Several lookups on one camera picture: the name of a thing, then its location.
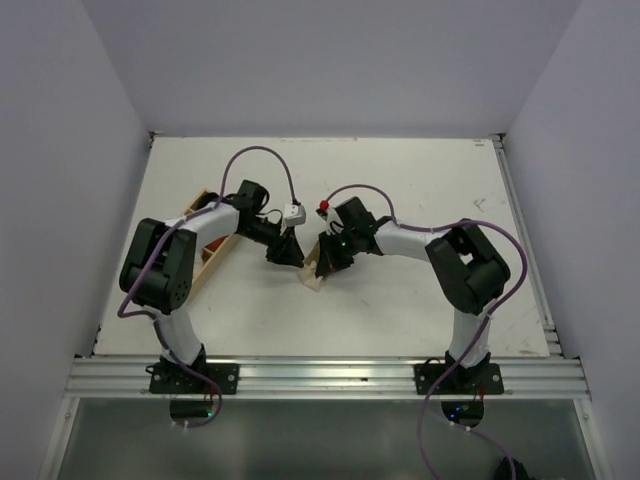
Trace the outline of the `olive and cream underwear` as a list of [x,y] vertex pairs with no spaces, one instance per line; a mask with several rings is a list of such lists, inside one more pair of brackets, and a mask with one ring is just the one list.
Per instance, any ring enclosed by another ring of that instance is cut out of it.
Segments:
[[303,268],[297,272],[298,279],[307,288],[319,292],[323,286],[324,278],[316,276],[316,269],[320,258],[320,245],[316,242],[304,259]]

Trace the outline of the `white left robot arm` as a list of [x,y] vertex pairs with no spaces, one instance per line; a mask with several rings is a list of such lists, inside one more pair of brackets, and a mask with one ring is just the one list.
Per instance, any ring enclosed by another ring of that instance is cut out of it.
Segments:
[[272,264],[300,268],[304,254],[295,228],[306,221],[303,205],[292,200],[272,222],[263,211],[269,192],[245,180],[235,193],[209,193],[195,211],[159,221],[145,218],[134,232],[119,276],[126,293],[118,316],[144,315],[152,321],[164,360],[175,365],[172,379],[185,392],[201,390],[207,367],[198,361],[204,346],[197,338],[188,310],[195,257],[223,237],[239,235],[266,248]]

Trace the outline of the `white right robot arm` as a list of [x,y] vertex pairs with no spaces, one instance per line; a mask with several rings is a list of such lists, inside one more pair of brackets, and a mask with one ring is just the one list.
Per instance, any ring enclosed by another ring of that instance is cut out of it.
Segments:
[[412,230],[389,216],[376,219],[357,197],[336,207],[323,200],[317,213],[326,222],[318,235],[317,258],[311,261],[317,279],[349,268],[358,254],[400,256],[431,265],[454,309],[445,379],[461,393],[476,386],[481,380],[479,367],[490,359],[488,327],[483,322],[511,277],[480,228],[463,220],[439,232]]

